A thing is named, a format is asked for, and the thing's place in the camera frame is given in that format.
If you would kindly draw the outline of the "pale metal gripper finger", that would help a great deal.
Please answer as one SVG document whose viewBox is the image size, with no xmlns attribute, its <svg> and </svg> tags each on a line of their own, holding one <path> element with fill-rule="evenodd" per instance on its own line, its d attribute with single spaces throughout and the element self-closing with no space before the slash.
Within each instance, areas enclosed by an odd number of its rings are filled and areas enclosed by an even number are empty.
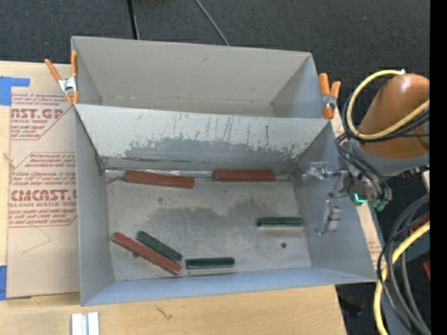
<svg viewBox="0 0 447 335">
<path fill-rule="evenodd" d="M 305 172 L 302 174 L 304 182 L 318 179 L 326 181 L 340 177 L 340 170 L 330 168 L 329 162 L 309 162 Z"/>
<path fill-rule="evenodd" d="M 326 200 L 323 221 L 316 233 L 320 236 L 326 235 L 337 230 L 339 220 L 341 219 L 342 210 L 339 208 L 338 201 Z"/>
</svg>

